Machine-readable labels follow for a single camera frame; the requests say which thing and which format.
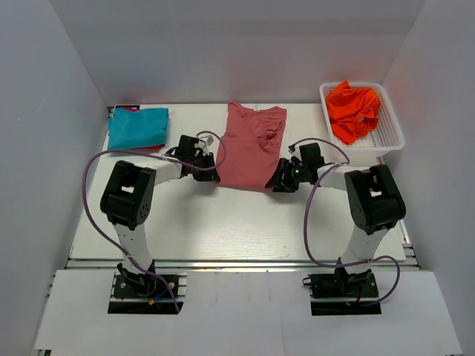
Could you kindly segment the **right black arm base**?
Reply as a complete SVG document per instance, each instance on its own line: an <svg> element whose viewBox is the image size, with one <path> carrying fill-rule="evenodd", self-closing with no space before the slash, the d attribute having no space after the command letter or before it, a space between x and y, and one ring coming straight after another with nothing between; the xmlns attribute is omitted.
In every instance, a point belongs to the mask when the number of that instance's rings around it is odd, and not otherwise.
<svg viewBox="0 0 475 356"><path fill-rule="evenodd" d="M381 303L374 273L348 274L336 268L329 274L309 274L303 280L309 289L311 315L380 315Z"/></svg>

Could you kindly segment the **dusty red t-shirt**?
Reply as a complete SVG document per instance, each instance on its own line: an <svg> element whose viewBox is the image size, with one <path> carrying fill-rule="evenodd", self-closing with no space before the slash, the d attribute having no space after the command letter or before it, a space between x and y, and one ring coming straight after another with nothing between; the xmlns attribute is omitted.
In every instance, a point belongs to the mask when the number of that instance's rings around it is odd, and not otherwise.
<svg viewBox="0 0 475 356"><path fill-rule="evenodd" d="M219 186L262 191L280 159L287 110L262 111L228 104L226 130L217 152Z"/></svg>

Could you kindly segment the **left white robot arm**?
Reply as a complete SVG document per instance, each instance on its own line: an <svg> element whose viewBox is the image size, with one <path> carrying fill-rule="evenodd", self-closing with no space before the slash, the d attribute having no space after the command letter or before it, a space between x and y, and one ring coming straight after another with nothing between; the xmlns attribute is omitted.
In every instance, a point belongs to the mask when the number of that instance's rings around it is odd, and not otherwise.
<svg viewBox="0 0 475 356"><path fill-rule="evenodd" d="M139 295L148 296L157 287L157 278L148 272L155 269L145 236L154 188L188 175L198 182L219 182L214 154L209 150L212 143L210 133L182 135L178 146L160 159L143 165L119 160L112 170L100 200L100 210L125 249L119 272L132 278L131 287Z"/></svg>

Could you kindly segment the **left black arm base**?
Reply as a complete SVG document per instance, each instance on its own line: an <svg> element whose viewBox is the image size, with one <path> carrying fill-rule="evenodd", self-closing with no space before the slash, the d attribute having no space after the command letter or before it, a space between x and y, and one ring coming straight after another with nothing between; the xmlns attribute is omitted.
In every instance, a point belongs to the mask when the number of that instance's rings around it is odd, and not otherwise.
<svg viewBox="0 0 475 356"><path fill-rule="evenodd" d="M186 276L164 274L165 283L149 274L132 274L117 265L109 314L177 315L185 300Z"/></svg>

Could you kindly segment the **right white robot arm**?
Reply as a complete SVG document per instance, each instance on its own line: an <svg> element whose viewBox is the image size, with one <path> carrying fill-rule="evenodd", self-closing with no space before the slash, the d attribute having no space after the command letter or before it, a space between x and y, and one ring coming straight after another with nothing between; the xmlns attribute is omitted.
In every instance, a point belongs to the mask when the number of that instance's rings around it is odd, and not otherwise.
<svg viewBox="0 0 475 356"><path fill-rule="evenodd" d="M350 296L362 286L359 273L370 270L379 260L396 259L375 255L387 233L406 215L406 205L387 165L354 168L349 156L336 144L319 138L305 138L289 146L292 157L280 158L265 188L295 193L300 184L312 186L304 209L304 248L318 267L345 268L335 277L336 289ZM334 265L317 260L309 247L309 213L319 188L332 188L347 194L353 232L346 250Z"/></svg>

